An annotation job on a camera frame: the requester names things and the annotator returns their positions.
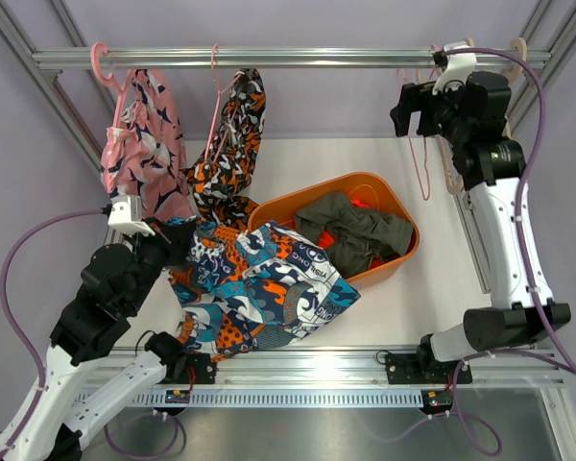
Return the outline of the blue orange patterned shorts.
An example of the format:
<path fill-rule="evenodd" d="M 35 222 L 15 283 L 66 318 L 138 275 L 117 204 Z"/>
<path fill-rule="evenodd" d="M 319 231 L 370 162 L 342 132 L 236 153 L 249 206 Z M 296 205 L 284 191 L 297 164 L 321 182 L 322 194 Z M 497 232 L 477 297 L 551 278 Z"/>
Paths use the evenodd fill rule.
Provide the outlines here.
<path fill-rule="evenodd" d="M 214 361 L 298 343 L 360 298 L 325 250 L 271 221 L 254 231 L 202 218 L 186 260 L 169 273 L 178 340 Z"/>

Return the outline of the olive green shorts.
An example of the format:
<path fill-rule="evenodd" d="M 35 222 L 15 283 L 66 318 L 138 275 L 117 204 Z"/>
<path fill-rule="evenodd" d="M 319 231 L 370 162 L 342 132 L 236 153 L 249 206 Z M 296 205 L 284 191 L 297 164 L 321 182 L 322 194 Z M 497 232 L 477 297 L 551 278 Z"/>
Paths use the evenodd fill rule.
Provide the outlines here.
<path fill-rule="evenodd" d="M 352 278 L 408 253 L 414 225 L 399 216 L 373 207 L 360 207 L 348 195 L 335 191 L 299 208 L 297 232 L 316 245 L 325 233 L 332 242 L 324 248 L 341 275 Z"/>

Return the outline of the bright orange shorts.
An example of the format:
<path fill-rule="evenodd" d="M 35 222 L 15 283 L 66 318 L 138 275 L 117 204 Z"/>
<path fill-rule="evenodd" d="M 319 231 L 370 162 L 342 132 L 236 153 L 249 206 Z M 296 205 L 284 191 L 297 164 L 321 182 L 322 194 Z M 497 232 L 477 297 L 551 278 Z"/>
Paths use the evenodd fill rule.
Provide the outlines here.
<path fill-rule="evenodd" d="M 322 248 L 346 279 L 368 271 L 388 250 L 374 235 L 378 210 L 343 192 L 323 195 L 301 207 L 294 220 L 297 232 Z"/>

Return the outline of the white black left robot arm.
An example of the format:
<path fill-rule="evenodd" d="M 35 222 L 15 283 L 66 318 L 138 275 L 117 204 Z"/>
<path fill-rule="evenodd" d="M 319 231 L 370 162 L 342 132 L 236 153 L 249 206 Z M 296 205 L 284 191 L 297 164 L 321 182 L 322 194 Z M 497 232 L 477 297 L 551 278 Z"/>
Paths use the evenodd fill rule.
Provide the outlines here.
<path fill-rule="evenodd" d="M 0 433 L 0 460 L 78 460 L 90 441 L 141 391 L 181 380 L 185 348 L 171 333 L 150 337 L 144 350 L 81 405 L 89 377 L 131 327 L 163 269 L 186 260 L 194 221 L 149 221 L 151 234 L 133 245 L 98 249 L 82 271 L 83 284 L 50 334 L 38 379 Z"/>

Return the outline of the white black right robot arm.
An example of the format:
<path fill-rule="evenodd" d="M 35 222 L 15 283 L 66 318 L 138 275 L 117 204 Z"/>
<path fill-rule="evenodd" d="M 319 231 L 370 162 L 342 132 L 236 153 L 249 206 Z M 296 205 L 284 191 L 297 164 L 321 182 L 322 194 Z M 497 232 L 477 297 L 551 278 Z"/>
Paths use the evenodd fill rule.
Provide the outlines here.
<path fill-rule="evenodd" d="M 521 145 L 504 134 L 510 98 L 505 77 L 476 71 L 464 80 L 405 84 L 390 112 L 397 135 L 407 135 L 417 113 L 419 135 L 450 144 L 489 263 L 490 306 L 469 309 L 456 327 L 422 338 L 415 366 L 428 381 L 470 356 L 555 340 L 571 319 L 569 305 L 556 301 L 540 267 L 527 162 Z"/>

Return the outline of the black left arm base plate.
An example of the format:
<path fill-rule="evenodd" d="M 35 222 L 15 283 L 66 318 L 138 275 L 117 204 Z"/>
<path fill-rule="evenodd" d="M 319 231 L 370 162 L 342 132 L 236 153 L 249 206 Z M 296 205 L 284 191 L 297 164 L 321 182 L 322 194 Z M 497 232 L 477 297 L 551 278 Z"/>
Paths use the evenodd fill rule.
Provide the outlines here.
<path fill-rule="evenodd" d="M 217 364 L 209 354 L 190 353 L 182 357 L 173 372 L 173 381 L 177 384 L 210 385 L 214 384 Z"/>

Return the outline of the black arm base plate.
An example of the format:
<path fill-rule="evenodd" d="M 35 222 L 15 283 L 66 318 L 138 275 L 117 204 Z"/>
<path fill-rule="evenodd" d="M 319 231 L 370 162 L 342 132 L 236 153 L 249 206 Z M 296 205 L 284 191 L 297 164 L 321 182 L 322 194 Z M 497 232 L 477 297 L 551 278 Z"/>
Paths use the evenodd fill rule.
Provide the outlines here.
<path fill-rule="evenodd" d="M 470 367 L 460 368 L 454 378 L 457 362 L 438 362 L 419 358 L 415 352 L 378 351 L 374 360 L 384 366 L 390 384 L 471 384 Z"/>

